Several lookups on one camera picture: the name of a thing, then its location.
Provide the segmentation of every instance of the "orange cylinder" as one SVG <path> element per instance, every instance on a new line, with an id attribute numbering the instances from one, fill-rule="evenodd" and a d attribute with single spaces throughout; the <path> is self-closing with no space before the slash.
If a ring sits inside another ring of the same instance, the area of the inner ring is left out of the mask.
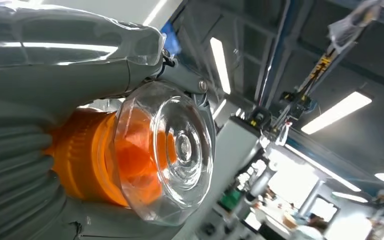
<path id="1" fill-rule="evenodd" d="M 68 195 L 129 206 L 120 187 L 123 180 L 137 186 L 137 193 L 146 204 L 161 196 L 153 159 L 151 120 L 137 108 L 128 117 L 128 131 L 114 134 L 116 113 L 78 108 L 64 126 L 51 132 L 53 143 L 46 153 L 54 157 L 53 170 Z M 174 163 L 173 135 L 165 139 L 166 135 L 159 132 L 157 138 L 158 157 Z M 167 167 L 168 161 L 160 162 L 160 169 Z"/>

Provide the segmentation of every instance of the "metal bolt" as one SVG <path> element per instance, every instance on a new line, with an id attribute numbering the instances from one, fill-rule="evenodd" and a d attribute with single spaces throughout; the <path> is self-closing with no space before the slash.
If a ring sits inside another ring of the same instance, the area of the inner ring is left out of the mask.
<path id="1" fill-rule="evenodd" d="M 208 88 L 208 84 L 206 81 L 204 80 L 199 81 L 199 89 L 205 92 L 207 91 L 207 88 Z"/>

